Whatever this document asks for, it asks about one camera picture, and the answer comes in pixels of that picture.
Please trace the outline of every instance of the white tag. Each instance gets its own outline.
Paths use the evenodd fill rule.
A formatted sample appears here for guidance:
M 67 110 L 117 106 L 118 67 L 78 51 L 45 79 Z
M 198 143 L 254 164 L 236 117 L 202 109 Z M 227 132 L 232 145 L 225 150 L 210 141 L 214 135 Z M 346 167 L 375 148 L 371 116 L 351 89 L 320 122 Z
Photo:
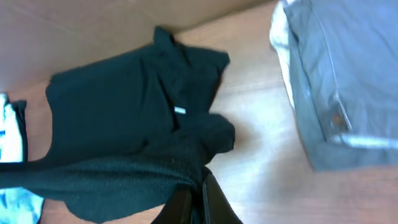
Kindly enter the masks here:
M 174 112 L 180 113 L 180 114 L 185 114 L 186 113 L 184 108 L 179 108 L 177 106 L 174 106 Z

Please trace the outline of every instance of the light blue fabric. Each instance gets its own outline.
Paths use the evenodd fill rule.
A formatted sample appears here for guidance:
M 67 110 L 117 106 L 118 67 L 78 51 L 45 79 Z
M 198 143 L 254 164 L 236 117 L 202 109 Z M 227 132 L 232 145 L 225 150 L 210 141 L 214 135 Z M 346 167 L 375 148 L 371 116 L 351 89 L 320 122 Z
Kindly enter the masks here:
M 36 224 L 44 199 L 20 188 L 0 190 L 0 224 Z
M 6 94 L 0 94 L 0 162 L 23 162 L 22 137 Z M 43 202 L 22 187 L 0 189 L 0 224 L 36 224 Z

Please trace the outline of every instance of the black fabric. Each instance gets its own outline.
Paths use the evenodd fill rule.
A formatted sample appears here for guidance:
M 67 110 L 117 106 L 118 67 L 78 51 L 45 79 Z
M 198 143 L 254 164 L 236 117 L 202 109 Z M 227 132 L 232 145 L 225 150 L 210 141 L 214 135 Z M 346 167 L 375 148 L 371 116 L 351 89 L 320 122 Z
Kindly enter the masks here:
M 234 144 L 233 125 L 208 114 L 228 63 L 226 53 L 186 47 L 158 27 L 154 45 L 54 76 L 49 153 L 1 164 L 0 187 L 62 200 L 102 223 L 163 204 L 185 184 L 201 223 L 204 165 Z
M 27 162 L 27 135 L 26 135 L 26 123 L 25 123 L 26 100 L 10 102 L 10 104 L 12 109 L 15 111 L 18 123 L 18 129 L 21 134 L 23 162 Z

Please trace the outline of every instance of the wooden surface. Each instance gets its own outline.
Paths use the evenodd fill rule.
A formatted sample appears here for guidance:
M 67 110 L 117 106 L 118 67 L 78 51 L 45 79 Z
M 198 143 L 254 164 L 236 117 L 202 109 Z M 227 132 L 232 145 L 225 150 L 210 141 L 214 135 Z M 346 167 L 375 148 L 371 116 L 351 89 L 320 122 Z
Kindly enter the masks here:
M 186 44 L 227 50 L 231 57 L 211 110 L 235 125 L 235 150 L 217 155 L 208 167 L 244 223 L 397 223 L 396 168 L 311 170 L 277 56 L 269 47 L 274 6 L 264 4 L 178 35 Z M 28 99 L 30 160 L 43 157 L 50 146 L 46 84 L 11 94 L 13 100 Z M 109 223 L 150 223 L 160 209 Z M 42 224 L 50 223 L 86 222 L 71 215 L 62 202 L 47 201 Z
M 269 0 L 0 0 L 0 92 Z

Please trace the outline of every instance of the black sweater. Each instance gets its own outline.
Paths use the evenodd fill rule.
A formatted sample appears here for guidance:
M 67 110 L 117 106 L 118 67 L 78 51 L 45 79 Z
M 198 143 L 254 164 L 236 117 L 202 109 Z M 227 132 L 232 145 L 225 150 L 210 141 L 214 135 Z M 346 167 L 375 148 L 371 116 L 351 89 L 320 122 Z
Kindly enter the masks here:
M 0 164 L 0 187 L 25 187 L 102 223 L 161 205 L 188 184 L 200 217 L 204 165 L 234 144 L 233 125 L 208 113 L 228 63 L 226 53 L 186 47 L 158 27 L 154 45 L 54 76 L 49 153 Z

